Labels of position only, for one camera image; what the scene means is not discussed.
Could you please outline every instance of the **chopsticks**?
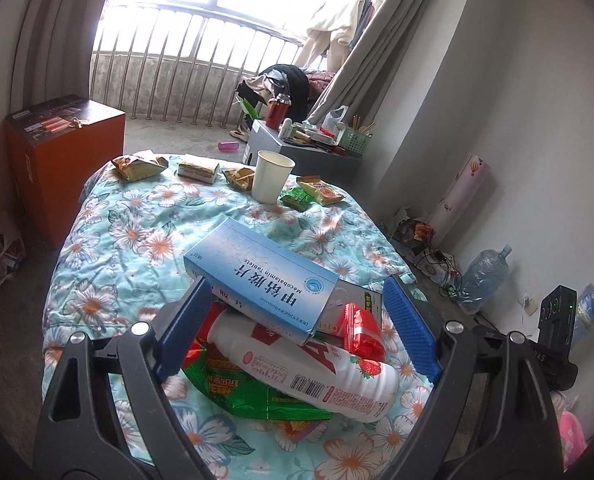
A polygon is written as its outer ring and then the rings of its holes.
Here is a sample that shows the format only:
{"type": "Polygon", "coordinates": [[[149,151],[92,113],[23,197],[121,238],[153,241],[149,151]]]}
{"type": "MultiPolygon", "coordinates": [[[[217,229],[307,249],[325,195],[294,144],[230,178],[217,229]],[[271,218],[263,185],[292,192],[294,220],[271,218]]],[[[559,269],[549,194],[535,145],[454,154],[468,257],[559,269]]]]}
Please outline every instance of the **chopsticks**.
{"type": "Polygon", "coordinates": [[[375,123],[370,123],[368,126],[360,126],[362,118],[359,115],[353,116],[353,131],[358,134],[368,135],[368,131],[375,126],[375,123]]]}

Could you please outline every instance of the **balcony railing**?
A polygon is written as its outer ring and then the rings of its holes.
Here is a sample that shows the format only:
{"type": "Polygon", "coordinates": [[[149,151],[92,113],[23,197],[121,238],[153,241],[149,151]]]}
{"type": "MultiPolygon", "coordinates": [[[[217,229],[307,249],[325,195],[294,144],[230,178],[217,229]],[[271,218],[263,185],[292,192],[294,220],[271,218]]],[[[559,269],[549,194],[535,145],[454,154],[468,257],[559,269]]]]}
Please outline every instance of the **balcony railing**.
{"type": "Polygon", "coordinates": [[[162,121],[237,123],[243,76],[292,64],[305,38],[219,10],[183,4],[109,7],[91,59],[91,98],[162,121]]]}

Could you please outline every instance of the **green basket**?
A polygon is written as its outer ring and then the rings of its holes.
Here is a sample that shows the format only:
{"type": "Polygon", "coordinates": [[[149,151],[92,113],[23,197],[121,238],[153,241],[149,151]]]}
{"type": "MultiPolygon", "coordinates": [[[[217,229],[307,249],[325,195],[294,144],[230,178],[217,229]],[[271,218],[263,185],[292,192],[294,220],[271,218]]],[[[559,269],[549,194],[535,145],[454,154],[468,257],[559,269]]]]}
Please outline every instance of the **green basket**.
{"type": "Polygon", "coordinates": [[[371,140],[371,137],[358,134],[352,128],[346,128],[339,140],[339,145],[347,152],[362,156],[366,147],[368,147],[369,140],[371,140]]]}

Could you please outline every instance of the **barcode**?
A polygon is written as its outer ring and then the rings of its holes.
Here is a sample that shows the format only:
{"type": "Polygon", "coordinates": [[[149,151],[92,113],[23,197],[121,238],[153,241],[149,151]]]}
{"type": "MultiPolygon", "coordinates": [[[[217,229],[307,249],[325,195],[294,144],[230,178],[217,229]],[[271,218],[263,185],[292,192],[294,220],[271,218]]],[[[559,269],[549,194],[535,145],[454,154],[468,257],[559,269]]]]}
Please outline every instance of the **barcode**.
{"type": "Polygon", "coordinates": [[[296,392],[301,392],[311,397],[319,397],[319,394],[324,389],[324,385],[319,381],[297,374],[291,383],[291,388],[296,392]]]}

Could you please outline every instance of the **blue floral quilt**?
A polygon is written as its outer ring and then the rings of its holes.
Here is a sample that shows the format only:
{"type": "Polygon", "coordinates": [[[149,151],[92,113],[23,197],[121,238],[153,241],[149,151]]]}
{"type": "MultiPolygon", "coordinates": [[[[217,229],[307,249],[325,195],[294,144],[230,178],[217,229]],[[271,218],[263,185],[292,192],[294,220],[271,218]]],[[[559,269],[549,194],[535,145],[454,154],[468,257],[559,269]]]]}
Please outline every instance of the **blue floral quilt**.
{"type": "MultiPolygon", "coordinates": [[[[65,241],[46,298],[43,330],[45,395],[69,336],[122,334],[176,301],[190,279],[183,254],[225,218],[241,222],[357,285],[381,291],[389,274],[414,277],[370,218],[350,196],[333,207],[298,213],[279,203],[260,205],[228,186],[220,174],[209,186],[176,176],[180,157],[163,173],[121,181],[112,165],[86,183],[81,211],[65,241]]],[[[238,164],[222,162],[222,168],[238,164]]],[[[290,176],[286,186],[294,186],[290,176]]],[[[379,476],[404,444],[431,384],[415,372],[383,311],[388,362],[399,372],[399,396],[376,423],[333,414],[299,442],[272,421],[224,412],[183,373],[163,386],[181,426],[218,480],[369,480],[379,476]]],[[[135,457],[149,461],[120,376],[111,380],[123,433],[135,457]]]]}

